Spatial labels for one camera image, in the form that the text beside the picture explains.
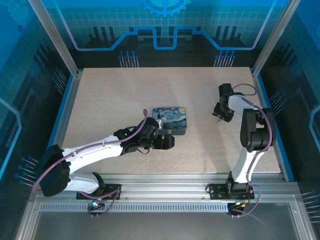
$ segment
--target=wooden board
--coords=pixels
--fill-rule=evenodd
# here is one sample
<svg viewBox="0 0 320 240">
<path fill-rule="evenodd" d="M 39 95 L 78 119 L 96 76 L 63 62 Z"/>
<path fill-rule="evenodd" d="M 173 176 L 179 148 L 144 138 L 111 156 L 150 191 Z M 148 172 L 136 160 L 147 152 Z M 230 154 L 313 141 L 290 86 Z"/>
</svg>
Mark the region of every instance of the wooden board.
<svg viewBox="0 0 320 240">
<path fill-rule="evenodd" d="M 85 68 L 68 123 L 63 147 L 101 140 L 115 131 L 137 125 L 143 109 L 184 107 L 187 130 L 175 137 L 170 150 L 151 150 L 112 157 L 80 172 L 101 174 L 227 173 L 240 151 L 241 117 L 226 123 L 212 116 L 219 100 L 218 86 L 253 84 L 248 67 Z M 237 91 L 252 93 L 250 87 Z M 248 97 L 258 103 L 258 96 Z M 274 149 L 264 154 L 255 172 L 279 172 Z"/>
</svg>

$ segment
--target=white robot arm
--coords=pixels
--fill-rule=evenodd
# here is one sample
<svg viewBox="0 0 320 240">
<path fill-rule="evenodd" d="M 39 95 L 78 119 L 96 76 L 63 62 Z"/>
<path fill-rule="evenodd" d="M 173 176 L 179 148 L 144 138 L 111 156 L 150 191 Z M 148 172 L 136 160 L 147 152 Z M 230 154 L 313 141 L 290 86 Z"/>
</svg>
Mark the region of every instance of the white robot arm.
<svg viewBox="0 0 320 240">
<path fill-rule="evenodd" d="M 51 197 L 62 191 L 83 192 L 93 197 L 104 195 L 106 185 L 98 173 L 76 171 L 106 158 L 135 152 L 138 148 L 171 149 L 175 138 L 171 134 L 158 134 L 160 124 L 163 122 L 147 117 L 138 126 L 120 129 L 94 143 L 65 149 L 58 145 L 50 146 L 34 167 L 38 179 L 44 175 L 39 182 L 43 195 Z"/>
<path fill-rule="evenodd" d="M 226 122 L 232 120 L 234 113 L 242 116 L 240 142 L 243 148 L 226 183 L 223 185 L 210 184 L 210 198 L 246 199 L 250 192 L 252 196 L 249 197 L 252 199 L 254 195 L 248 180 L 251 181 L 251 175 L 259 159 L 265 153 L 261 150 L 269 145 L 270 134 L 267 122 L 272 130 L 271 146 L 276 140 L 274 111 L 270 108 L 255 108 L 241 92 L 234 92 L 230 83 L 219 86 L 219 96 L 220 99 L 214 108 L 213 115 Z"/>
</svg>

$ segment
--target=white gear icon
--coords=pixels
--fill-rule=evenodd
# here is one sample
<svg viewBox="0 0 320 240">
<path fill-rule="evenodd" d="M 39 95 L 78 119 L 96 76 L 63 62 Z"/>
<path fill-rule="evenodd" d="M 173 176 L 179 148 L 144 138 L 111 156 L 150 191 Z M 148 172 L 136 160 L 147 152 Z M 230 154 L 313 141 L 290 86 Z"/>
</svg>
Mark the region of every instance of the white gear icon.
<svg viewBox="0 0 320 240">
<path fill-rule="evenodd" d="M 11 17 L 18 24 L 22 24 L 29 16 L 27 0 L 1 0 L 0 7 L 6 7 Z"/>
<path fill-rule="evenodd" d="M 174 14 L 180 14 L 180 10 L 186 10 L 186 5 L 191 4 L 191 0 L 141 0 L 141 3 L 151 14 L 166 18 L 168 15 L 173 17 Z"/>
</svg>

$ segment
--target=purple cable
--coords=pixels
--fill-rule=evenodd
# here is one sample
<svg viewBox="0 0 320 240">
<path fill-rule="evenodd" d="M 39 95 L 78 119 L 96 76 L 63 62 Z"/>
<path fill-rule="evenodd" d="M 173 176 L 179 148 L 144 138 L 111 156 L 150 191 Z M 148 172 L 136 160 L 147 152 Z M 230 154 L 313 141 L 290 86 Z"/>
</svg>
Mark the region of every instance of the purple cable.
<svg viewBox="0 0 320 240">
<path fill-rule="evenodd" d="M 265 146 L 264 149 L 260 150 L 259 152 L 257 152 L 257 153 L 254 155 L 254 157 L 253 157 L 253 159 L 252 159 L 252 161 L 251 161 L 251 163 L 250 163 L 250 165 L 249 165 L 248 171 L 247 171 L 247 173 L 246 173 L 246 181 L 248 182 L 248 184 L 249 184 L 251 187 L 256 187 L 256 188 L 258 188 L 258 192 L 259 192 L 259 194 L 258 194 L 258 199 L 256 200 L 256 203 L 255 203 L 255 205 L 253 206 L 252 209 L 250 209 L 248 212 L 243 212 L 242 215 L 238 215 L 238 218 L 241 218 L 241 217 L 244 217 L 244 216 L 246 216 L 246 215 L 249 215 L 249 214 L 257 207 L 257 205 L 258 205 L 259 202 L 260 202 L 261 189 L 260 189 L 259 186 L 254 185 L 254 184 L 252 184 L 252 183 L 250 182 L 250 180 L 249 180 L 249 174 L 250 174 L 251 169 L 252 169 L 252 167 L 253 167 L 256 159 L 257 159 L 257 156 L 258 156 L 260 153 L 263 153 L 263 152 L 267 151 L 267 150 L 269 149 L 269 147 L 271 146 L 271 143 L 272 143 L 272 128 L 271 128 L 270 121 L 269 121 L 267 115 L 265 114 L 265 112 L 264 112 L 259 106 L 255 105 L 254 103 L 252 103 L 252 102 L 250 102 L 249 100 L 245 99 L 244 96 L 242 97 L 242 99 L 243 99 L 244 102 L 246 102 L 246 103 L 249 104 L 250 106 L 252 106 L 252 107 L 254 107 L 254 108 L 257 108 L 257 109 L 260 111 L 260 113 L 262 114 L 262 116 L 264 117 L 264 120 L 265 120 L 265 122 L 266 122 L 268 131 L 269 131 L 269 142 L 268 142 L 268 144 Z"/>
<path fill-rule="evenodd" d="M 239 212 L 239 213 L 244 213 L 243 211 L 239 210 L 239 209 L 233 209 L 232 211 L 235 211 L 235 212 Z M 260 219 L 259 217 L 255 216 L 255 215 L 252 215 L 252 214 L 248 214 L 250 217 L 252 217 L 253 219 L 257 220 L 258 222 L 260 222 L 266 229 L 269 230 L 269 232 L 274 235 L 276 237 L 276 239 L 280 239 L 275 233 L 274 231 L 272 231 L 271 227 L 268 226 L 268 224 L 266 224 L 262 219 Z"/>
<path fill-rule="evenodd" d="M 249 84 L 249 83 L 240 83 L 240 84 L 238 84 L 238 85 L 235 85 L 232 89 L 235 89 L 235 88 L 237 88 L 237 87 L 239 87 L 239 86 L 249 86 L 249 87 L 251 87 L 251 88 L 254 89 L 254 93 L 244 94 L 244 96 L 254 96 L 254 95 L 257 94 L 257 89 L 255 88 L 255 86 L 253 86 L 253 85 L 251 85 L 251 84 Z"/>
<path fill-rule="evenodd" d="M 103 146 L 105 144 L 118 144 L 118 143 L 123 143 L 125 141 L 128 141 L 130 139 L 132 139 L 135 135 L 137 135 L 140 130 L 143 128 L 143 126 L 145 125 L 146 121 L 147 121 L 147 116 L 148 116 L 148 111 L 146 109 L 143 109 L 143 115 L 144 115 L 144 119 L 141 123 L 141 126 L 130 136 L 122 139 L 122 140 L 116 140 L 116 141 L 109 141 L 109 142 L 99 142 L 99 143 L 95 143 L 95 144 L 91 144 L 91 145 L 88 145 L 88 146 L 85 146 L 83 148 L 80 148 L 78 149 L 77 151 L 75 152 L 72 152 L 70 154 L 68 154 L 67 156 L 64 156 L 63 158 L 59 159 L 58 161 L 56 161 L 54 164 L 52 164 L 50 167 L 48 167 L 43 173 L 42 175 L 37 179 L 37 181 L 35 181 L 33 187 L 32 187 L 32 192 L 33 193 L 42 193 L 42 190 L 36 190 L 36 187 L 39 185 L 39 183 L 41 182 L 42 179 L 44 179 L 44 177 L 55 167 L 57 166 L 59 163 L 61 163 L 62 161 L 74 156 L 74 154 L 79 154 L 87 149 L 90 149 L 90 148 L 95 148 L 95 147 L 98 147 L 98 146 Z"/>
</svg>

